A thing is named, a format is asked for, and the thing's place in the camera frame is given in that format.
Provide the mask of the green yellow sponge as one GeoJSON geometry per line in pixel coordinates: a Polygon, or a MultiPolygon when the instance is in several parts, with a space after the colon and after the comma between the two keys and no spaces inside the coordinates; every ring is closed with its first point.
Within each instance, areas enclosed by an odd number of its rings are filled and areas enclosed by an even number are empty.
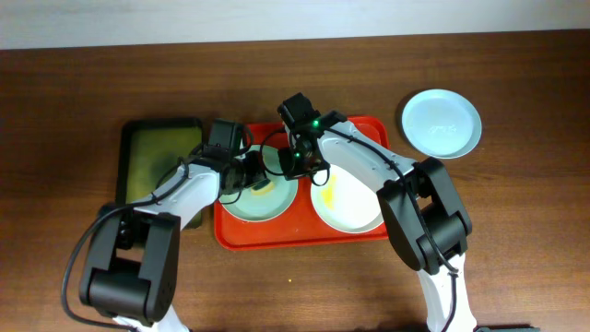
{"type": "Polygon", "coordinates": [[[271,191],[273,188],[273,182],[269,179],[265,179],[262,182],[251,187],[250,190],[254,195],[264,195],[265,193],[271,191]]]}

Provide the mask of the mint green plate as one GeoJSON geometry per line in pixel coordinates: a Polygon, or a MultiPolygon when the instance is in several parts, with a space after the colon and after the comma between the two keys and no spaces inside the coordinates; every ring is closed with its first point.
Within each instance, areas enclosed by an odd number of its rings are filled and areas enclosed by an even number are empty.
{"type": "Polygon", "coordinates": [[[244,186],[237,193],[222,194],[218,201],[237,219],[247,222],[268,221],[277,218],[289,208],[296,197],[298,183],[280,175],[276,148],[269,146],[260,148],[259,145],[253,145],[247,152],[250,151],[260,153],[260,162],[265,169],[267,179],[273,182],[274,188],[264,195],[254,195],[250,190],[251,187],[244,186]]]}

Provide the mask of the white plate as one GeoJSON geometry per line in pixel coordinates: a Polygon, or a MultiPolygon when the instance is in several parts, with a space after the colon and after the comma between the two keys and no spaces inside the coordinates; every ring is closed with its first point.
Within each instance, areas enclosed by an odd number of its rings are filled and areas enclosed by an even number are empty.
{"type": "Polygon", "coordinates": [[[384,223],[376,194],[336,165],[313,176],[310,197],[319,218],[336,231],[361,234],[384,223]]]}

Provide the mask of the light blue plate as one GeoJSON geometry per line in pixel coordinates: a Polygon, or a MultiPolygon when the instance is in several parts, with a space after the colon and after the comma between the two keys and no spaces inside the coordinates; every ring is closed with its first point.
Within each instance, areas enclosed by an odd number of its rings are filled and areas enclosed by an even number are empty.
{"type": "Polygon", "coordinates": [[[409,144],[438,159],[457,159],[479,143],[483,125],[476,107],[448,89],[426,89],[404,104],[401,129],[409,144]]]}

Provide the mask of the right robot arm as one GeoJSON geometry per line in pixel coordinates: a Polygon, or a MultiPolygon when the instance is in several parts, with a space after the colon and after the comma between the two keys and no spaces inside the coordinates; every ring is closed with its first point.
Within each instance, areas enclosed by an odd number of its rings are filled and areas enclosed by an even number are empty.
{"type": "Polygon", "coordinates": [[[430,331],[475,331],[466,291],[465,261],[471,219],[440,160],[415,161],[368,138],[346,115],[321,114],[302,93],[277,112],[288,146],[279,153],[287,179],[312,177],[337,166],[377,196],[388,240],[416,271],[430,331]]]}

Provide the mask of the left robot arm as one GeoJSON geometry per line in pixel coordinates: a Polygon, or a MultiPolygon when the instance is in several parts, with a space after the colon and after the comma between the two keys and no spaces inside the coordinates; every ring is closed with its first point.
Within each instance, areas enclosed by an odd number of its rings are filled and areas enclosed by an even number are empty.
{"type": "Polygon", "coordinates": [[[123,331],[184,331],[172,306],[180,235],[204,208],[224,195],[266,180],[254,136],[244,124],[217,119],[198,144],[160,178],[148,195],[107,204],[78,240],[68,265],[88,247],[78,296],[123,331]]]}

